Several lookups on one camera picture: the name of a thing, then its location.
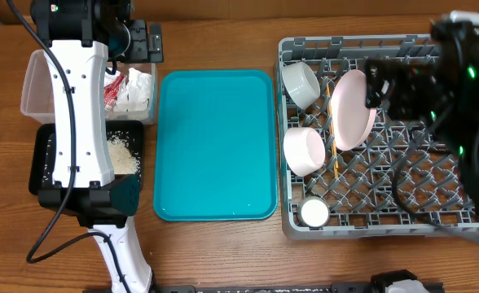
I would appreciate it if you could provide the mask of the white napkin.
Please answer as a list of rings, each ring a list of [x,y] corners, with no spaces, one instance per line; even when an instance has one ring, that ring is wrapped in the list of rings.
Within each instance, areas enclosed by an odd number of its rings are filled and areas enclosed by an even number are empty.
[[[136,68],[129,68],[122,74],[126,76],[125,91],[110,112],[145,111],[152,97],[153,75]]]

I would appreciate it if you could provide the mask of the red snack wrapper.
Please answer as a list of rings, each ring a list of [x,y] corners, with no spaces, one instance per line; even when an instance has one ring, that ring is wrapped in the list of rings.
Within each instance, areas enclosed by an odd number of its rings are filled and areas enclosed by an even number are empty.
[[[104,107],[110,112],[116,105],[116,101],[125,91],[126,76],[117,72],[115,75],[105,73],[104,76]]]

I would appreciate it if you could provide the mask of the large white plate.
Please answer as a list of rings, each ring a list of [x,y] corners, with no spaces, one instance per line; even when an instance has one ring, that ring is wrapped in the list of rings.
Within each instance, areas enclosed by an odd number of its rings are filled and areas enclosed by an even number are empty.
[[[366,97],[366,76],[360,70],[349,70],[336,83],[331,106],[338,150],[349,151],[360,146],[371,132],[376,109],[366,107]]]

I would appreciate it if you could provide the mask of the grey bowl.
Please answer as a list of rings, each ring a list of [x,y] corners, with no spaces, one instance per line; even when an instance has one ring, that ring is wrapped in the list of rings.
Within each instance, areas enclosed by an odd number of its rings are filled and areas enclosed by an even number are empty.
[[[318,78],[304,62],[285,66],[282,79],[289,97],[300,109],[312,105],[321,94]]]

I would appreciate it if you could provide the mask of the uncooked rice pile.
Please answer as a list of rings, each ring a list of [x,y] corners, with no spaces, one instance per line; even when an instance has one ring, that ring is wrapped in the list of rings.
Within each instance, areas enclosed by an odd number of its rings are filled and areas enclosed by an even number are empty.
[[[138,151],[131,150],[131,143],[137,142],[136,138],[130,136],[130,131],[114,129],[107,133],[108,152],[114,173],[126,175],[135,173],[141,178],[141,158]],[[52,183],[52,173],[55,166],[55,135],[49,137],[46,146],[46,157],[42,172],[42,182]]]

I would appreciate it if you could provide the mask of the small white plate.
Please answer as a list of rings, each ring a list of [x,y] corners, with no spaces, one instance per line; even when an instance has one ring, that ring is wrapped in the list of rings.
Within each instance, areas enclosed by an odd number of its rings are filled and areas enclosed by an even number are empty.
[[[283,154],[288,167],[299,177],[322,168],[326,159],[323,140],[309,127],[290,128],[283,138]]]

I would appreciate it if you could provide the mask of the white cup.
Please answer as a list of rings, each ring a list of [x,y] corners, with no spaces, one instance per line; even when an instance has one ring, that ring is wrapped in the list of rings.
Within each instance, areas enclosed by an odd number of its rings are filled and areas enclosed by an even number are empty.
[[[330,210],[323,199],[309,197],[300,204],[297,215],[303,225],[310,228],[320,228],[329,221]]]

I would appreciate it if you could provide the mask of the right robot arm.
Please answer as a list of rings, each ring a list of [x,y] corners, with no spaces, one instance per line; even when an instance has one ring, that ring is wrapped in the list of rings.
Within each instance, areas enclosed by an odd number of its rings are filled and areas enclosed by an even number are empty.
[[[388,101],[390,119],[422,120],[428,133],[458,159],[459,179],[479,217],[479,13],[452,11],[432,23],[430,35],[440,49],[433,64],[366,61],[366,106]],[[406,206],[398,195],[398,178],[406,162],[399,161],[392,179],[392,196],[399,208],[439,231],[479,244],[479,237],[460,234]]]

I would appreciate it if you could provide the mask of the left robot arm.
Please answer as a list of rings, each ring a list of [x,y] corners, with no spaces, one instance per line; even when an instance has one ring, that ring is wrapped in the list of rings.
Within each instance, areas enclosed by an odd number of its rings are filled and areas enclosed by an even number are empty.
[[[34,1],[31,33],[46,55],[55,110],[55,156],[39,203],[74,216],[98,244],[114,292],[155,292],[134,224],[140,181],[118,175],[108,151],[104,78],[119,63],[150,63],[147,25],[129,1]]]

